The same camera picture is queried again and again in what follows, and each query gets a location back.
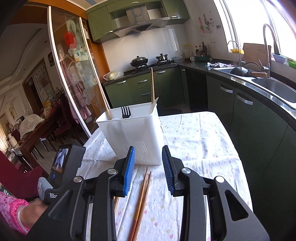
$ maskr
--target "person's hand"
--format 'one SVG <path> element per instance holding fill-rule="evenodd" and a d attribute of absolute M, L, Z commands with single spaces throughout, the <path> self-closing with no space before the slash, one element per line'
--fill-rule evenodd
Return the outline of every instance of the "person's hand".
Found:
<path fill-rule="evenodd" d="M 20 220 L 28 228 L 32 228 L 40 216 L 47 209 L 47 205 L 42 200 L 37 199 L 20 212 Z"/>

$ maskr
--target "table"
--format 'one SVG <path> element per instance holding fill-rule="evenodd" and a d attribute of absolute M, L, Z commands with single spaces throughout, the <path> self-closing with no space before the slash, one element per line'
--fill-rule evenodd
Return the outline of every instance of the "table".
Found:
<path fill-rule="evenodd" d="M 198 112 L 160 117 L 165 145 L 172 156 L 180 158 L 185 167 L 200 176 L 223 176 L 252 209 L 250 192 L 242 163 L 231 139 L 215 113 Z M 98 128 L 84 145 L 86 152 L 77 174 L 85 179 L 98 176 L 113 167 L 115 153 Z M 120 198 L 115 213 L 117 239 L 128 240 L 136 211 L 146 166 L 135 165 L 128 196 Z M 148 166 L 153 172 L 138 241 L 176 241 L 180 239 L 183 197 L 172 197 L 168 191 L 163 166 Z M 207 241 L 210 222 L 207 202 Z M 91 226 L 89 209 L 87 240 Z"/>
<path fill-rule="evenodd" d="M 41 122 L 21 143 L 20 150 L 24 158 L 29 162 L 29 164 L 36 168 L 39 166 L 37 160 L 32 156 L 31 151 L 34 148 L 34 145 L 39 141 L 39 138 L 50 128 L 57 120 L 62 116 L 62 108 L 59 106 L 48 115 L 43 122 Z"/>

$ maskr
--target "white tile wall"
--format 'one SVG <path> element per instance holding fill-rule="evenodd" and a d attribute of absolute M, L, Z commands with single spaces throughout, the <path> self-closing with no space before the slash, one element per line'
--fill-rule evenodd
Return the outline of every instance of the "white tile wall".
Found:
<path fill-rule="evenodd" d="M 103 49 L 110 71 L 134 69 L 130 62 L 137 56 L 148 58 L 148 64 L 157 62 L 160 53 L 168 58 L 182 55 L 184 44 L 188 43 L 183 24 L 168 25 L 144 33 L 132 34 L 103 43 Z"/>

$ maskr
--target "metal screw cap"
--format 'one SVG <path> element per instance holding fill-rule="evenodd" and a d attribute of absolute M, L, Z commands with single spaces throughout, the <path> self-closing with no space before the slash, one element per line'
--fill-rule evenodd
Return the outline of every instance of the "metal screw cap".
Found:
<path fill-rule="evenodd" d="M 114 174 L 116 174 L 116 173 L 117 173 L 117 170 L 114 169 L 114 168 L 110 168 L 110 169 L 108 170 L 108 174 L 110 174 L 110 175 L 114 175 Z"/>
<path fill-rule="evenodd" d="M 79 182 L 82 181 L 82 177 L 81 177 L 81 176 L 76 176 L 76 177 L 73 178 L 73 181 L 74 181 L 75 183 L 79 183 Z"/>
<path fill-rule="evenodd" d="M 190 170 L 189 168 L 187 168 L 187 167 L 182 168 L 181 171 L 182 171 L 183 173 L 185 173 L 185 174 L 189 174 L 189 173 L 191 173 L 191 170 Z"/>
<path fill-rule="evenodd" d="M 216 177 L 216 181 L 219 182 L 219 183 L 223 183 L 224 180 L 225 180 L 224 177 L 221 177 L 221 176 Z"/>

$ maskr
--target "faucet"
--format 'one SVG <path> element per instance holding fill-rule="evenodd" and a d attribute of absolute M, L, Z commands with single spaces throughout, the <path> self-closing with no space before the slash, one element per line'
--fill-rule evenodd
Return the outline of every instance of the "faucet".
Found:
<path fill-rule="evenodd" d="M 234 40 L 230 40 L 230 41 L 228 41 L 227 45 L 228 45 L 230 42 L 235 42 L 235 43 L 237 44 L 237 50 L 238 50 L 238 52 L 239 52 L 239 44 L 238 44 L 236 41 L 234 41 Z M 241 58 L 240 58 L 240 54 L 239 54 L 239 66 L 242 67 L 242 60 L 241 60 Z"/>
<path fill-rule="evenodd" d="M 276 41 L 274 30 L 272 29 L 272 27 L 269 24 L 265 23 L 263 25 L 263 38 L 264 38 L 264 45 L 265 45 L 265 54 L 266 54 L 266 63 L 267 63 L 267 66 L 263 66 L 260 60 L 259 60 L 259 63 L 261 65 L 261 70 L 263 72 L 266 72 L 267 73 L 267 78 L 270 78 L 269 52 L 268 52 L 268 46 L 267 46 L 267 43 L 266 43 L 266 36 L 265 36 L 265 29 L 266 29 L 266 27 L 269 27 L 269 29 L 271 31 L 272 38 L 274 40 L 274 53 L 277 54 L 277 55 L 281 55 L 281 53 L 279 51 L 279 46 L 278 46 L 278 43 Z"/>

